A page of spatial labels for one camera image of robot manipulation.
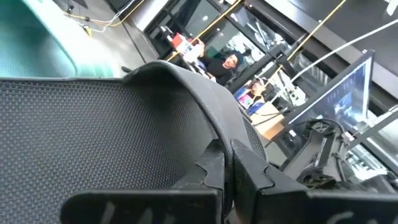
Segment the woman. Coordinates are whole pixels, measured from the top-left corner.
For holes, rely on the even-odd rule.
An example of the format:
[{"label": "woman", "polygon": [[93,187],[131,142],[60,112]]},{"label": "woman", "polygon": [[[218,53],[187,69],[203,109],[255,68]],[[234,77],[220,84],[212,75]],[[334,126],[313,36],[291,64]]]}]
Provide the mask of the woman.
[{"label": "woman", "polygon": [[249,85],[240,88],[234,94],[249,116],[265,104],[262,92],[266,90],[266,83],[266,78],[255,78]]}]

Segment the black cable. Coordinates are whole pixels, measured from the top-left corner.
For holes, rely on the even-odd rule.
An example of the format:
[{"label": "black cable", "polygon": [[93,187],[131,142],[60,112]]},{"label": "black cable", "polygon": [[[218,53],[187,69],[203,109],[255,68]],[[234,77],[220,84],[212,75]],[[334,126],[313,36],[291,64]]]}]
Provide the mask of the black cable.
[{"label": "black cable", "polygon": [[260,116],[270,116],[270,115],[274,115],[274,116],[272,116],[272,117],[270,117],[270,118],[268,118],[268,119],[266,119],[266,120],[264,120],[264,121],[261,121],[260,123],[254,124],[253,126],[256,127],[256,126],[259,126],[260,124],[264,124],[265,122],[270,121],[270,120],[272,120],[272,119],[278,117],[279,115],[282,115],[282,114],[285,114],[285,113],[289,113],[289,112],[291,112],[291,111],[294,110],[294,109],[296,109],[296,107],[295,107],[295,108],[287,108],[286,110],[281,111],[281,112],[278,112],[278,113],[258,114],[258,115],[260,115]]},{"label": "black cable", "polygon": [[296,110],[296,109],[297,109],[297,107],[295,106],[293,108],[287,108],[286,110],[280,111],[278,113],[259,114],[259,113],[254,112],[253,114],[256,114],[256,115],[259,115],[259,116],[270,116],[270,115],[275,115],[275,114],[280,115],[280,113],[288,113],[288,112],[291,112],[291,111]]},{"label": "black cable", "polygon": [[282,115],[283,113],[285,113],[285,112],[283,111],[283,112],[276,113],[276,114],[273,115],[272,117],[270,117],[270,118],[268,118],[268,119],[265,119],[264,121],[261,121],[260,123],[254,124],[253,126],[254,126],[254,127],[257,127],[257,126],[259,126],[260,124],[264,124],[265,122],[267,122],[267,121],[269,121],[269,120],[272,120],[272,119],[278,117],[279,115]]}]

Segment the computer equipment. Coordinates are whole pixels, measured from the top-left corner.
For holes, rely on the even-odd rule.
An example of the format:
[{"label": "computer equipment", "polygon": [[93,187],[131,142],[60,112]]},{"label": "computer equipment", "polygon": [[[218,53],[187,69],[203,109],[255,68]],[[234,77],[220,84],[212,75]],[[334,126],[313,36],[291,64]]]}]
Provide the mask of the computer equipment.
[{"label": "computer equipment", "polygon": [[[288,125],[327,118],[339,122],[345,130],[367,117],[374,51],[370,50],[352,63],[322,91],[313,96],[285,120]],[[300,132],[300,127],[293,129]]]}]

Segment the dark hoodie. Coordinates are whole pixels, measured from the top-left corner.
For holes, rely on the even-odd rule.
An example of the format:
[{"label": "dark hoodie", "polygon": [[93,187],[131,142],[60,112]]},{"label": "dark hoodie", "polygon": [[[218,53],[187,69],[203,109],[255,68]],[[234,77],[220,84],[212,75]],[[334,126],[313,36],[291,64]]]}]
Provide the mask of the dark hoodie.
[{"label": "dark hoodie", "polygon": [[[238,59],[238,62],[236,63],[236,67],[238,67],[242,61],[243,61],[243,55],[239,52],[233,52]],[[226,85],[229,79],[232,78],[232,71],[230,68],[224,68],[224,60],[218,59],[218,58],[209,58],[209,57],[200,57],[199,60],[203,62],[206,66],[206,71],[210,74],[212,74],[215,78],[218,84],[220,85]]]}]

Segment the green surface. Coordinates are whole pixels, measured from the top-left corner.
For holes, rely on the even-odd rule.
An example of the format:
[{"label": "green surface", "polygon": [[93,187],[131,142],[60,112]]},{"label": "green surface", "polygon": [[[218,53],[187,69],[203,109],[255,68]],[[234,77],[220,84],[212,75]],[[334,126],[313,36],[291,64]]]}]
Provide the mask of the green surface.
[{"label": "green surface", "polygon": [[95,48],[51,0],[0,1],[0,77],[113,77]]}]

